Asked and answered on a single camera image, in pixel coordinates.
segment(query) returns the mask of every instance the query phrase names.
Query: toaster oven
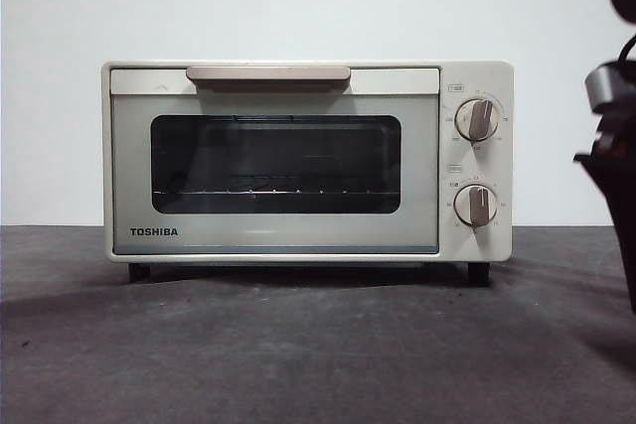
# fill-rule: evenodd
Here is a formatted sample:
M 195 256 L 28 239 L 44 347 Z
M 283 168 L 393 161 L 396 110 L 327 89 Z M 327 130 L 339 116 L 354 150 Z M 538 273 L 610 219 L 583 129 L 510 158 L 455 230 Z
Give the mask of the toaster oven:
M 106 254 L 155 262 L 470 262 L 512 250 L 503 62 L 113 62 Z

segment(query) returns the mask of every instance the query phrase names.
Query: gray table surface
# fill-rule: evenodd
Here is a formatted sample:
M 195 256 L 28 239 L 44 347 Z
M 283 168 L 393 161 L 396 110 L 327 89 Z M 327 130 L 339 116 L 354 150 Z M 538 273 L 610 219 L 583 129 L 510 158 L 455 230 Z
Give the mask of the gray table surface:
M 161 267 L 2 228 L 2 422 L 633 423 L 609 227 L 515 229 L 493 285 L 420 269 Z

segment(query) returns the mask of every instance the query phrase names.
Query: black rubber foot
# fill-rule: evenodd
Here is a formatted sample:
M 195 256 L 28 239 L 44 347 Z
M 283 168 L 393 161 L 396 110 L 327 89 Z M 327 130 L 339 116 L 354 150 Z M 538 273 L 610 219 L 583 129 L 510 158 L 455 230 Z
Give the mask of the black rubber foot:
M 142 263 L 128 264 L 128 280 L 130 283 L 145 280 L 150 276 L 150 266 Z
M 490 285 L 490 262 L 468 262 L 468 284 L 473 287 Z

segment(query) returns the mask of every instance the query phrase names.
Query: white wall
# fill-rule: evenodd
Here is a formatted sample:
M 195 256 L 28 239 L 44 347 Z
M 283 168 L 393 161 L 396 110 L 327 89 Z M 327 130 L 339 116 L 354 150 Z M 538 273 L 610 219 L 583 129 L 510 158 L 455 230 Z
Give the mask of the white wall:
M 586 74 L 632 29 L 608 0 L 2 0 L 2 220 L 100 224 L 111 59 L 503 59 L 516 67 L 515 223 L 607 224 L 571 158 Z

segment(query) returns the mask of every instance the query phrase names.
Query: control knob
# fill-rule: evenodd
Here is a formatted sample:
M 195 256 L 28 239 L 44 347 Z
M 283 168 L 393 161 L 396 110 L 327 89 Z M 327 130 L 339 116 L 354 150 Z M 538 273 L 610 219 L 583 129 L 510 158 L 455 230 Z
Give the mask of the control knob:
M 483 227 L 497 213 L 497 198 L 485 186 L 466 186 L 455 196 L 455 212 L 466 225 Z
M 455 115 L 457 131 L 469 141 L 490 138 L 499 124 L 499 113 L 490 99 L 471 99 L 462 104 Z

